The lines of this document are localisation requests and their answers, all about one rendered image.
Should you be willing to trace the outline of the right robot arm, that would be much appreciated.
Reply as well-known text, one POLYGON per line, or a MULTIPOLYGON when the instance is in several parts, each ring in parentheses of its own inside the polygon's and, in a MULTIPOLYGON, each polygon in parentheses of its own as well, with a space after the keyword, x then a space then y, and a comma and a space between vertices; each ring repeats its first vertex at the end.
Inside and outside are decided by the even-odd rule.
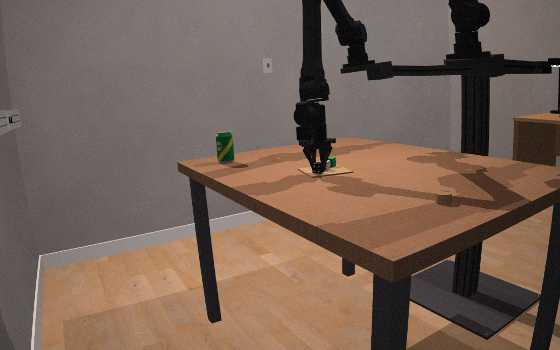
MULTIPOLYGON (((316 125, 326 122, 325 106, 318 101, 329 100, 330 95, 322 65, 321 1, 302 0, 303 62, 299 78, 300 102, 296 102, 294 112, 294 120, 300 125, 296 127, 297 141, 302 147, 312 146, 314 141, 326 141, 326 124, 316 125)), ((339 43, 341 46, 349 46, 349 63, 344 64, 343 69, 375 64, 375 61, 368 60, 365 51, 365 25, 361 24, 360 20, 355 21, 351 18, 342 0, 323 1, 337 23, 335 32, 339 43)))

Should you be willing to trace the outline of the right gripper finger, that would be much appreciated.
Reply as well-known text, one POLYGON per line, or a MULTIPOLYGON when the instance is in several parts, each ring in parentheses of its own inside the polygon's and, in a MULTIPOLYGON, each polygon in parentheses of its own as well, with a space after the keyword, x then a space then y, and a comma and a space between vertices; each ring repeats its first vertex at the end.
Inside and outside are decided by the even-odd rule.
POLYGON ((322 165, 322 171, 324 171, 325 168, 326 168, 326 161, 328 160, 328 157, 330 156, 331 151, 332 151, 332 146, 329 149, 318 150, 319 155, 320 155, 321 165, 322 165))
POLYGON ((306 155, 312 168, 312 164, 316 162, 316 149, 303 149, 303 152, 306 155))

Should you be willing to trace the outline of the black die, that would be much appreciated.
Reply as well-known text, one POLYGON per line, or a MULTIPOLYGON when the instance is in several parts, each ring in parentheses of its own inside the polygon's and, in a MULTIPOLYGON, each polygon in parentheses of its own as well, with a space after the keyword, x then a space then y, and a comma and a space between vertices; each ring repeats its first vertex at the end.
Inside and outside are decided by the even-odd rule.
POLYGON ((322 165, 321 162, 316 162, 312 164, 312 173, 322 173, 322 165))

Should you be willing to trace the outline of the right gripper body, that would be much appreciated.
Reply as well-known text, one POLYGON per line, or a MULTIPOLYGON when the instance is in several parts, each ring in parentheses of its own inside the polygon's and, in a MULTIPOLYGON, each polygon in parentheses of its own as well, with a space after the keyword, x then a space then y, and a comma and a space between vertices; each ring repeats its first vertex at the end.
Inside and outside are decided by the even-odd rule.
MULTIPOLYGON (((326 122, 316 123, 316 125, 323 125, 326 122)), ((327 138, 326 141, 314 141, 312 146, 304 147, 304 149, 318 149, 318 150, 325 150, 331 147, 332 143, 336 143, 336 138, 327 138)))

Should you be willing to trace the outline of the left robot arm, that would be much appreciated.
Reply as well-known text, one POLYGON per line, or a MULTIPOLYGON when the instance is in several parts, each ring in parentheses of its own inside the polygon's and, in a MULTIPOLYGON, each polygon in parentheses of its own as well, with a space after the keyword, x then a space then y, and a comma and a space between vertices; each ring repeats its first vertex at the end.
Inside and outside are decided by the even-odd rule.
POLYGON ((479 59, 491 56, 489 51, 482 51, 478 31, 475 31, 489 22, 490 11, 487 6, 478 0, 449 0, 449 7, 456 34, 454 53, 446 54, 446 59, 479 59))

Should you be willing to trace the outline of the brown cylinder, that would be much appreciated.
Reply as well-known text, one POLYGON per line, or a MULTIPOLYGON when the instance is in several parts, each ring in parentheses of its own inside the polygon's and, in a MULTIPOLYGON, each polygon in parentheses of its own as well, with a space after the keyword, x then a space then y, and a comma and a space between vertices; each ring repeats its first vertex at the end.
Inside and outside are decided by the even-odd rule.
POLYGON ((436 191, 435 203, 437 205, 450 205, 452 203, 452 192, 449 191, 436 191))

